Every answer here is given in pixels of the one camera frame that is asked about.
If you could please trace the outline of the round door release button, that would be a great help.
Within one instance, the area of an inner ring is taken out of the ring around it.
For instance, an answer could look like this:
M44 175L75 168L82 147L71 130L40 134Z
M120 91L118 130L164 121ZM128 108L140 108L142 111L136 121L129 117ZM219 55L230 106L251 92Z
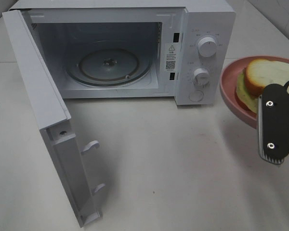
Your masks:
M201 90L195 90L189 94L189 100L192 102L200 102L204 97L204 92Z

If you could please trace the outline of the white timer knob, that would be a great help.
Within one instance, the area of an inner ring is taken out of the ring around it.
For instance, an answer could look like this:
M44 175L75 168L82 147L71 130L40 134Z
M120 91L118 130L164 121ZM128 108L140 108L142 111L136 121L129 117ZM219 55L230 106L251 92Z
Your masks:
M210 82L210 74L205 68L198 68L193 72L193 82L195 85L203 86Z

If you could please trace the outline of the pink round plate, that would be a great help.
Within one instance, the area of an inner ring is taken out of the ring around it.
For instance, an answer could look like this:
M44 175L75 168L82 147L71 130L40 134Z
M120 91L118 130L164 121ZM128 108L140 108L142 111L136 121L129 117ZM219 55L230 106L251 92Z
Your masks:
M220 76L220 92L223 101L229 110L241 121L251 126L257 127L257 115L250 111L236 95L237 76L248 64L255 59L267 59L269 61L280 61L289 63L289 59L276 56L248 56L237 59L227 65Z

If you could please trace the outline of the white microwave door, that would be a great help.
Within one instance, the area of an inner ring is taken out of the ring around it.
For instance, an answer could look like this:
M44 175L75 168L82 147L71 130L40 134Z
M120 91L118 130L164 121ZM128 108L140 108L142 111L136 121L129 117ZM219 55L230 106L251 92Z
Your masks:
M95 201L104 183L90 187L84 155L99 147L91 141L79 148L71 115L45 63L37 28L20 10L2 14L39 132L80 227L102 217Z

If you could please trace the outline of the sandwich with lettuce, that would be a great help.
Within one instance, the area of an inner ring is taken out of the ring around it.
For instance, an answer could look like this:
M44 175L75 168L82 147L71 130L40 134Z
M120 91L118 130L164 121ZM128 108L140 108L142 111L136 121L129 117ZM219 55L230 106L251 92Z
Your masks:
M270 84L285 85L289 81L289 64L256 59L238 75L236 96L253 113L258 110L258 97Z

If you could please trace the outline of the white microwave oven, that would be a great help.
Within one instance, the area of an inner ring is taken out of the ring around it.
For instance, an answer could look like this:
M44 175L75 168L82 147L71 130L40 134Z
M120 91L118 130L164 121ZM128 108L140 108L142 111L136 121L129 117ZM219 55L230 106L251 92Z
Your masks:
M224 0L19 0L3 18L23 78L64 99L211 104L236 13Z

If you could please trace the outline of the white upper microwave knob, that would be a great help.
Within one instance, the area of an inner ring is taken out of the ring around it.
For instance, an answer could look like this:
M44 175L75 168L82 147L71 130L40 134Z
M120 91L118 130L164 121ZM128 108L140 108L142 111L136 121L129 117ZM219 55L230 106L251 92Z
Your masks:
M204 36L198 41L197 48L202 57L211 57L217 52L217 41L211 35Z

